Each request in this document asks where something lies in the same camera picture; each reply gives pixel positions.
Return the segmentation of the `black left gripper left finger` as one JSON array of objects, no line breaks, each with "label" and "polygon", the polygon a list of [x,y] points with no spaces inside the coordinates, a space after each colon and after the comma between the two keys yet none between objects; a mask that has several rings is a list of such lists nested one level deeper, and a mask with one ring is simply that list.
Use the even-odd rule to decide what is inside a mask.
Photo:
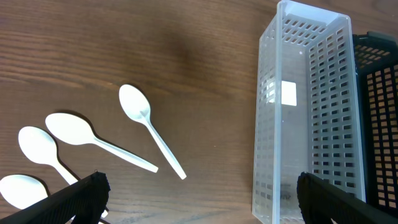
[{"label": "black left gripper left finger", "polygon": [[50,195],[1,223],[98,223],[109,199],[106,174],[94,172],[88,177]]}]

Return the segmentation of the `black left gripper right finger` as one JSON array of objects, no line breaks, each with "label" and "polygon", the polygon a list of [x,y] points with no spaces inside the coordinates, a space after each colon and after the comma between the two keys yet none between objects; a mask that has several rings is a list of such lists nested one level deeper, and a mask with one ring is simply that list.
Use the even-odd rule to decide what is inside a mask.
[{"label": "black left gripper right finger", "polygon": [[308,172],[298,177],[297,198],[306,224],[397,224],[396,217]]}]

